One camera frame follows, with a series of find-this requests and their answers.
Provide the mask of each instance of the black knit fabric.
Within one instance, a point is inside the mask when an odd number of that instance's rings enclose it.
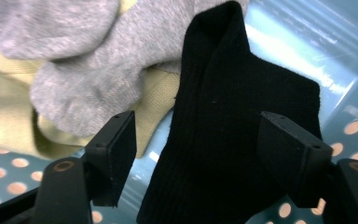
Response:
[[[321,138],[318,84],[255,57],[241,6],[197,15],[186,32],[170,135],[137,221],[245,223],[283,196],[255,155],[261,111]]]

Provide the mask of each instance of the sock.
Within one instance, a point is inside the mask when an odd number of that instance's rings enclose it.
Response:
[[[146,67],[180,59],[194,15],[224,1],[137,2],[96,50],[42,66],[31,89],[34,107],[60,130],[96,134],[139,100]],[[248,0],[240,2],[245,10]]]
[[[179,87],[179,75],[156,68],[147,68],[145,91],[142,98],[131,106],[135,111],[136,158],[142,158],[159,122],[172,109]],[[85,146],[93,137],[77,137],[58,130],[57,127],[39,116],[40,132],[52,142],[72,146]]]
[[[95,49],[112,26],[116,0],[0,0],[0,51],[12,59],[60,59]]]
[[[138,223],[245,223],[283,196],[255,155],[261,111],[321,137],[319,86],[255,57],[240,6],[189,25],[172,127]]]

